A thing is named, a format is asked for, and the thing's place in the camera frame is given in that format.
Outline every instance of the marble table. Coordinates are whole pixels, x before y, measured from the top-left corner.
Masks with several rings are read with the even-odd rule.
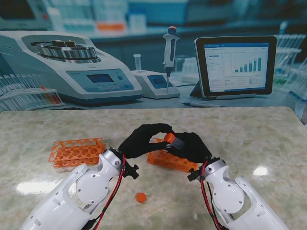
[[[176,132],[196,132],[216,157],[258,191],[291,230],[307,225],[307,128],[291,109],[194,108],[31,111],[0,114],[0,225],[16,230],[69,172],[48,162],[56,140],[103,137],[119,144],[138,126],[165,122]],[[213,230],[200,184],[187,173],[146,163],[139,178],[125,178],[101,230]],[[138,204],[137,192],[147,194]]]

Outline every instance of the orange bottle cap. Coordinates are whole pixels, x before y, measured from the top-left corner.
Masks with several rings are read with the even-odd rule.
[[[168,133],[166,134],[166,136],[164,137],[164,141],[167,141],[168,143],[173,143],[173,141],[175,140],[175,135],[172,133]]]
[[[137,202],[139,202],[139,203],[144,203],[145,200],[146,200],[146,195],[145,195],[144,193],[138,193],[138,194],[136,195],[136,200],[137,200]]]

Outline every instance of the display screen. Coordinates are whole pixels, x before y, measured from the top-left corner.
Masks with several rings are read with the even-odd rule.
[[[161,78],[154,78],[153,81],[154,81],[154,83],[156,83],[156,84],[162,84],[162,83],[163,83],[163,81],[162,81]]]
[[[0,17],[3,19],[34,19],[26,0],[0,0]]]
[[[269,43],[204,45],[210,92],[264,90]]]
[[[93,82],[93,83],[99,83],[99,82],[114,82],[110,75],[108,74],[91,74],[87,75],[87,77]]]

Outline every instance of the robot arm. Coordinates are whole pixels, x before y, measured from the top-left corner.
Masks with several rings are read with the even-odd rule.
[[[215,159],[206,166],[203,176],[213,185],[213,206],[229,230],[289,230],[246,180],[230,179],[228,171],[229,166],[223,160]],[[231,214],[241,210],[246,195],[251,207],[234,219]]]
[[[138,176],[127,165],[124,177]],[[114,150],[99,155],[99,164],[90,168],[86,164],[75,168],[50,194],[30,213],[20,230],[81,230],[92,214],[109,195],[109,181],[121,171],[121,156]],[[76,195],[84,208],[69,196],[69,188],[76,183]]]

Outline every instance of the red cable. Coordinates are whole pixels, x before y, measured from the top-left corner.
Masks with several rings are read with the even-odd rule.
[[[201,192],[202,192],[202,194],[203,194],[203,196],[204,196],[204,198],[205,198],[205,202],[206,202],[206,206],[207,206],[207,208],[208,208],[208,211],[209,211],[210,215],[213,216],[213,213],[212,213],[211,208],[210,208],[210,206],[209,206],[209,202],[208,202],[208,198],[207,198],[207,195],[206,195],[206,192],[205,192],[205,188],[204,188],[204,186],[203,186],[203,179],[202,179],[202,177],[203,177],[203,172],[204,172],[204,170],[205,170],[207,164],[208,164],[208,161],[206,161],[206,162],[204,163],[204,166],[202,167],[202,170],[201,170]],[[217,229],[218,229],[218,230],[221,230],[220,225],[219,225],[217,219],[216,219],[215,217],[213,217],[213,220],[214,220],[214,222],[216,223]]]
[[[125,155],[124,155],[124,154],[123,154],[123,166],[125,166]],[[119,178],[118,178],[118,180],[117,180],[116,186],[115,186],[115,188],[114,188],[114,190],[113,190],[113,192],[112,192],[110,198],[108,199],[108,201],[107,201],[107,203],[106,203],[104,209],[110,205],[111,200],[112,200],[112,197],[114,196],[114,193],[116,192],[116,190],[118,190],[119,183],[120,183],[120,181],[121,181],[121,179],[122,179],[122,177],[123,177],[123,173],[124,173],[124,168],[120,171],[120,175],[119,175]],[[98,229],[98,226],[99,226],[100,221],[101,221],[102,217],[104,216],[104,214],[105,214],[105,212],[102,211],[101,214],[100,214],[99,221],[98,221],[98,223],[96,224],[96,226],[95,226],[95,228],[94,228],[93,230],[97,230],[97,229]]]

